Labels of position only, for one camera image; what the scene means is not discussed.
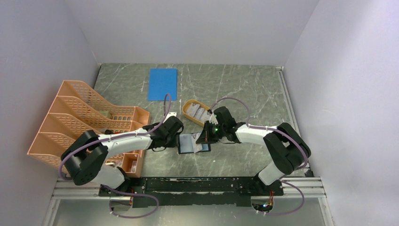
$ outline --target floor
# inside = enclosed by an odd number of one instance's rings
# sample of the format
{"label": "floor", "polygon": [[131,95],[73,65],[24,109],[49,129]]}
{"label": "floor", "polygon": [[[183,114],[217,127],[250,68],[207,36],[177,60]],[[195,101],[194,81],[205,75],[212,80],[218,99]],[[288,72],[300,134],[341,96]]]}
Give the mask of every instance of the floor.
{"label": "floor", "polygon": [[[292,115],[281,78],[274,66],[187,65],[187,64],[102,64],[95,90],[114,105],[139,106],[149,111],[152,123],[163,116],[162,101],[147,101],[151,68],[177,68],[177,101],[171,111],[184,123],[184,133],[201,132],[202,127],[186,119],[181,112],[184,103],[196,99],[208,106],[222,97],[236,97],[251,111],[250,123],[276,126],[291,125]],[[236,119],[244,121],[248,113],[238,102],[225,105]],[[271,162],[267,149],[252,144],[214,144],[211,152],[178,154],[176,148],[163,152],[146,151],[144,177],[219,177],[254,176]],[[303,176],[303,171],[294,176]]]}
{"label": "floor", "polygon": [[[273,212],[291,210],[301,199],[280,198]],[[128,216],[139,216],[153,207],[118,211]],[[60,203],[54,226],[324,226],[324,219],[317,198],[306,199],[298,211],[286,216],[255,214],[251,207],[234,205],[161,206],[154,214],[140,219],[122,219],[108,214],[108,201],[69,201]]]}

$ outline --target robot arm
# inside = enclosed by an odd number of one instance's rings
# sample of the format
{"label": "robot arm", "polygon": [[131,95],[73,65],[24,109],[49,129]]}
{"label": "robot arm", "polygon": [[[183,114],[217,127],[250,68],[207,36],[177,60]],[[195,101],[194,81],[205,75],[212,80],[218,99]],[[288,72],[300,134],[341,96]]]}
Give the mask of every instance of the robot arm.
{"label": "robot arm", "polygon": [[126,173],[121,168],[104,164],[104,161],[112,156],[133,150],[176,147],[176,136],[183,131],[183,123],[177,117],[172,116],[150,134],[140,135],[148,133],[156,125],[158,123],[144,126],[135,131],[112,135],[97,135],[92,130],[86,131],[62,154],[61,160],[79,147],[103,140],[91,145],[87,150],[82,150],[69,157],[65,162],[65,167],[75,185],[96,182],[117,190],[125,190],[129,184]]}
{"label": "robot arm", "polygon": [[210,121],[205,122],[197,143],[216,143],[219,139],[226,137],[234,143],[251,143],[266,146],[273,161],[261,170],[257,177],[268,186],[284,175],[291,174],[304,163],[303,154],[298,147],[272,129],[290,136],[299,144],[307,158],[311,155],[311,151],[291,125],[286,122],[277,127],[264,128],[253,129],[244,122],[236,123],[226,107],[219,107],[214,110]]}

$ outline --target blue folder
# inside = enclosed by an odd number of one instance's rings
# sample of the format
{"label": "blue folder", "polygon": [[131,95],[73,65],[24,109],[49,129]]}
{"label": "blue folder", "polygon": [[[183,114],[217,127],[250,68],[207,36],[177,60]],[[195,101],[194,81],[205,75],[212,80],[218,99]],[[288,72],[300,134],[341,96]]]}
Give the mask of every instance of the blue folder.
{"label": "blue folder", "polygon": [[172,100],[177,100],[177,69],[152,68],[148,81],[148,100],[164,100],[170,93]]}

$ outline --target gray marble table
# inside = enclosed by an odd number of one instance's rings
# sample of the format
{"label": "gray marble table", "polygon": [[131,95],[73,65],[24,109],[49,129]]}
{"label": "gray marble table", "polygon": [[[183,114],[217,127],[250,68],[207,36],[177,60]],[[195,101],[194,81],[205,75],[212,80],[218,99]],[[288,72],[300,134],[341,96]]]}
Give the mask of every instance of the gray marble table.
{"label": "gray marble table", "polygon": [[[139,106],[149,111],[152,123],[163,116],[162,101],[147,101],[151,68],[177,68],[177,101],[171,111],[184,123],[183,133],[201,132],[202,127],[182,115],[182,106],[196,99],[208,106],[228,96],[244,101],[252,110],[250,123],[279,125],[292,122],[281,78],[274,66],[184,65],[184,64],[102,64],[95,90],[114,105]],[[225,100],[236,121],[244,121],[246,109]],[[251,144],[214,144],[211,152],[178,154],[176,148],[163,152],[146,151],[144,177],[227,177],[253,176],[271,162],[267,149]]]}

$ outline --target black mounting plate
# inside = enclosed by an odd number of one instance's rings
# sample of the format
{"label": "black mounting plate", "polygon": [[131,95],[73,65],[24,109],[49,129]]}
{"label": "black mounting plate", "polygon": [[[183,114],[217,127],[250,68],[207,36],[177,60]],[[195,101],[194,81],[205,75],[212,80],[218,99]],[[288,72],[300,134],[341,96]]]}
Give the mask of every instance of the black mounting plate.
{"label": "black mounting plate", "polygon": [[[281,182],[265,186],[257,177],[221,178],[131,178],[130,188],[157,197],[161,206],[236,204],[251,206],[251,196],[282,196]],[[120,196],[101,187],[99,196]],[[154,206],[154,200],[135,197],[133,208]]]}

